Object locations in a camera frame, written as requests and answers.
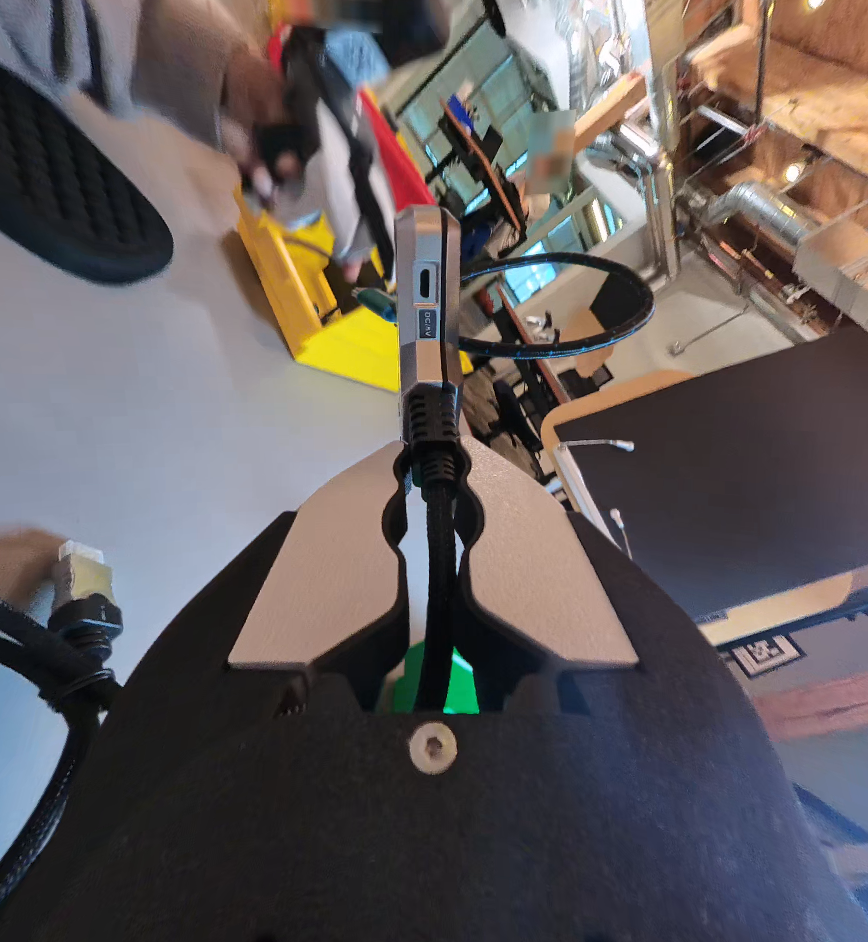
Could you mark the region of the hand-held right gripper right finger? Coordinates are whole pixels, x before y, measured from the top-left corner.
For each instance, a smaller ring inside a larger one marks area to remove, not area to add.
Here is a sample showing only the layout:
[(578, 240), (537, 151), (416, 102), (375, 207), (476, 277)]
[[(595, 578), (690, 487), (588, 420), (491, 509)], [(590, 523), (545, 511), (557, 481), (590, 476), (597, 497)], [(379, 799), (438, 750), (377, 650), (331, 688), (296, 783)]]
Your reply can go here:
[(470, 436), (464, 538), (474, 610), (512, 640), (578, 670), (639, 663), (568, 513), (534, 477)]

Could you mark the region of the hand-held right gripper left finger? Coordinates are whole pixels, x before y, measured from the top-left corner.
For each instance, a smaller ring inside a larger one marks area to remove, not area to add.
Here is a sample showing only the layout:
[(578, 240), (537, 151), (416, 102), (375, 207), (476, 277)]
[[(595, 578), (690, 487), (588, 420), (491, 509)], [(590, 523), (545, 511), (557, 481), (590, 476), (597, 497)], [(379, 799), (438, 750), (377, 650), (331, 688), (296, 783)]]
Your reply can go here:
[(298, 509), (228, 665), (304, 670), (405, 613), (404, 444), (329, 479)]

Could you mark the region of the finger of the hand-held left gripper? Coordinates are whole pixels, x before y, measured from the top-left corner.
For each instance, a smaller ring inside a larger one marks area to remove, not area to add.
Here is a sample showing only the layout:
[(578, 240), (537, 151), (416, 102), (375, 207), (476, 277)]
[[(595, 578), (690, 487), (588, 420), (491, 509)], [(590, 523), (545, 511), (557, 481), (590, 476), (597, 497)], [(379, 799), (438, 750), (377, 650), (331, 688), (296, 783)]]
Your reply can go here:
[(341, 74), (331, 75), (331, 111), (342, 131), (350, 195), (344, 198), (354, 216), (353, 233), (345, 236), (343, 257), (377, 251), (385, 279), (395, 274), (393, 191), (369, 120), (367, 105)]
[(300, 91), (294, 102), (305, 129), (316, 139), (304, 163), (300, 192), (294, 198), (294, 229), (323, 219), (333, 236), (332, 258), (338, 264), (362, 264), (376, 246), (365, 212), (357, 200), (353, 157), (367, 159), (370, 171), (378, 147), (368, 113), (358, 94), (346, 97), (342, 116), (315, 91)]

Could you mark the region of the green plastic bin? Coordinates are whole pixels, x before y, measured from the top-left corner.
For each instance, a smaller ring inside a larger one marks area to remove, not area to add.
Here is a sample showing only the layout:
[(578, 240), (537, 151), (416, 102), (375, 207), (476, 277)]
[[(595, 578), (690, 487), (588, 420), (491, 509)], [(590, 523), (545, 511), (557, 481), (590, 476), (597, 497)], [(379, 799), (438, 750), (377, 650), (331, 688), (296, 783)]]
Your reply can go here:
[[(408, 647), (402, 664), (385, 679), (376, 705), (379, 713), (413, 712), (420, 682), (424, 642)], [(454, 650), (451, 677), (443, 712), (477, 714), (479, 712), (472, 667)]]

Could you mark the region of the yellow plastic bin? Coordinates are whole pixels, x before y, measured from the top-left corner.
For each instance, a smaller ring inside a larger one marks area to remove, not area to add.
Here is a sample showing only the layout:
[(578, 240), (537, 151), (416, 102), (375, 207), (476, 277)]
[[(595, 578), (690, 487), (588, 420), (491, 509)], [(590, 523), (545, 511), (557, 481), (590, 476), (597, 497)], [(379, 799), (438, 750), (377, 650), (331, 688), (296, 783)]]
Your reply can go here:
[(333, 231), (324, 218), (296, 231), (272, 218), (237, 187), (237, 233), (254, 266), (275, 324), (299, 364), (357, 383), (399, 390), (399, 341), (394, 324), (353, 301), (351, 287), (333, 288)]

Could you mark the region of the person's left forearm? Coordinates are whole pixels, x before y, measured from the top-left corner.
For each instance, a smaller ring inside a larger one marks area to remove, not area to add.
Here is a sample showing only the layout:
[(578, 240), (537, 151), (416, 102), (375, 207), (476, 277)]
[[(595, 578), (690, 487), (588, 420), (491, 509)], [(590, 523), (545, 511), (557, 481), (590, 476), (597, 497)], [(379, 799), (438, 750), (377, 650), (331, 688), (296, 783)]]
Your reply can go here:
[(214, 135), (229, 61), (251, 36), (221, 2), (0, 1), (0, 66), (51, 100), (141, 107)]

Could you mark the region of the person's left hand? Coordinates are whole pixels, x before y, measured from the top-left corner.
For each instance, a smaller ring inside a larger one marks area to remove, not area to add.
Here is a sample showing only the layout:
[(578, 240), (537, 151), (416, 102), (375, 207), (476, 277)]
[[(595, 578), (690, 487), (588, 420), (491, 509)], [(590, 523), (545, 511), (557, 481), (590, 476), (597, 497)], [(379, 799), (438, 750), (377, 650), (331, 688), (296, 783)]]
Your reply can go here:
[(261, 157), (257, 131), (284, 124), (283, 80), (259, 51), (239, 46), (228, 59), (220, 107), (224, 152), (252, 185), (261, 205), (275, 210), (289, 184), (295, 187), (303, 165), (293, 149)]

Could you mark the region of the red plastic bin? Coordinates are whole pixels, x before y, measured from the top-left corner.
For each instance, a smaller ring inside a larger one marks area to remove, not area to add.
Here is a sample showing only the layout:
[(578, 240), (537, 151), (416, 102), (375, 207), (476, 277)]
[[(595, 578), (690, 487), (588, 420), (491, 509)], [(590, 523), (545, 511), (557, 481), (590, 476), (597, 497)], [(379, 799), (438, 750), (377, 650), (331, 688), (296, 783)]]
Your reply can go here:
[(381, 161), (393, 195), (395, 213), (413, 206), (437, 206), (424, 177), (404, 146), (401, 136), (378, 107), (367, 87), (358, 89), (358, 101), (366, 110)]

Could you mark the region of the white desk stand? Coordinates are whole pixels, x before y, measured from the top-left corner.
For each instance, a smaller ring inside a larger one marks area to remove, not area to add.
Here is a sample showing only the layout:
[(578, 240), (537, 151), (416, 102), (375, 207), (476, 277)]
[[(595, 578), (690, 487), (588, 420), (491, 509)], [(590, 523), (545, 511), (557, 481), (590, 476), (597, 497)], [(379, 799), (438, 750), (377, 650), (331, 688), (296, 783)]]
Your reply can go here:
[(620, 540), (615, 540), (611, 532), (612, 528), (605, 522), (605, 517), (592, 498), (578, 465), (575, 455), (576, 449), (593, 446), (608, 447), (624, 453), (632, 453), (635, 450), (634, 442), (624, 439), (598, 438), (558, 442), (552, 449), (552, 459), (558, 469), (557, 477), (568, 492), (571, 504), (577, 507), (582, 516), (588, 519), (612, 544), (621, 548), (628, 558), (631, 558), (631, 549), (621, 513), (617, 509), (612, 509), (609, 512), (609, 519), (616, 526), (620, 536)]

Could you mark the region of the background desk with black legs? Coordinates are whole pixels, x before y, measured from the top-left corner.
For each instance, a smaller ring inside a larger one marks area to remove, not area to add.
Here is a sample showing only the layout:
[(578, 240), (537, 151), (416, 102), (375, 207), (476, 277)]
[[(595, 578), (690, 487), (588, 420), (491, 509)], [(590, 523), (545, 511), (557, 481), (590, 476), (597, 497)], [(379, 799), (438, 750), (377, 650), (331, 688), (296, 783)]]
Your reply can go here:
[(472, 181), (480, 185), (478, 194), (484, 202), (471, 208), (469, 202), (463, 202), (446, 185), (439, 204), (460, 222), (463, 235), (473, 239), (476, 251), (494, 240), (491, 253), (497, 257), (507, 256), (525, 241), (528, 226), (518, 188), (496, 163), (502, 137), (491, 127), (486, 135), (479, 135), (472, 113), (455, 95), (440, 99), (440, 106), (442, 116), (437, 127), (447, 141), (448, 150), (427, 171), (425, 182), (431, 185), (436, 180), (443, 181), (445, 171), (453, 166), (463, 168)]

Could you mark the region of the black office chair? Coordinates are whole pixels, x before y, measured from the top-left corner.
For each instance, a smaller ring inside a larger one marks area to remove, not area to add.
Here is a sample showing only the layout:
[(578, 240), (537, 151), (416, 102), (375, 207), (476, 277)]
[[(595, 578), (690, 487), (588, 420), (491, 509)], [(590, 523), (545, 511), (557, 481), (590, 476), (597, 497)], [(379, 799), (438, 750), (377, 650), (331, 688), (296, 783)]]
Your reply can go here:
[(513, 388), (504, 380), (496, 380), (492, 383), (492, 390), (496, 399), (497, 420), (490, 425), (490, 433), (494, 437), (505, 433), (518, 439), (529, 452), (540, 453), (543, 450), (542, 441), (523, 412)]

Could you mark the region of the black white marker tag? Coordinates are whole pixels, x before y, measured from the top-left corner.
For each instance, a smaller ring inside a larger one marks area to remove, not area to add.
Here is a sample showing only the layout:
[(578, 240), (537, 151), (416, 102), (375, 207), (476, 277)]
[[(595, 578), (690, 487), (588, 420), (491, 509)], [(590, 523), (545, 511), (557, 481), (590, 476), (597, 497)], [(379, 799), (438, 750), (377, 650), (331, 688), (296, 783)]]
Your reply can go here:
[(789, 634), (744, 639), (726, 650), (728, 661), (749, 680), (803, 660), (806, 652)]

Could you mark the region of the black textured wrist rest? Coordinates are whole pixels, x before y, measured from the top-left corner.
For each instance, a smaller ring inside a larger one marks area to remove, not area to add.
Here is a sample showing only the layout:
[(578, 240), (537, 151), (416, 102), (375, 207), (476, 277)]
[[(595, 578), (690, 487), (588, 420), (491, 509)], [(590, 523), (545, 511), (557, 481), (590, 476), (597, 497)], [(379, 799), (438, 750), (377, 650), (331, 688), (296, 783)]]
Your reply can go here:
[(63, 112), (0, 66), (0, 232), (63, 272), (107, 286), (170, 264), (157, 209)]

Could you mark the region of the metal ceiling unit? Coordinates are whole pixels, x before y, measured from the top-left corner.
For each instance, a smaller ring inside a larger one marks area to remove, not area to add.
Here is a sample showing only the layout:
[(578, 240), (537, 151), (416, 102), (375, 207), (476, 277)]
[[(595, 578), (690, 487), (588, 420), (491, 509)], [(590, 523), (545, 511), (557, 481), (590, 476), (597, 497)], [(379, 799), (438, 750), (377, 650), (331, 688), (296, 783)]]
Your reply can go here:
[(836, 218), (799, 242), (793, 273), (868, 333), (868, 231)]

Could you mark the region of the silver ventilation duct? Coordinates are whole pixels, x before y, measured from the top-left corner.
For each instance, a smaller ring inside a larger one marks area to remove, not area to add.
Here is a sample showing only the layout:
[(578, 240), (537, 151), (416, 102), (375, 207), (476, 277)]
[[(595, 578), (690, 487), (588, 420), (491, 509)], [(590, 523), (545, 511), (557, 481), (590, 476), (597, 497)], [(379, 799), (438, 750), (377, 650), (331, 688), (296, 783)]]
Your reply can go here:
[(740, 218), (793, 251), (820, 227), (802, 207), (762, 182), (736, 183), (720, 195), (710, 193), (704, 186), (687, 183), (680, 199), (700, 229)]

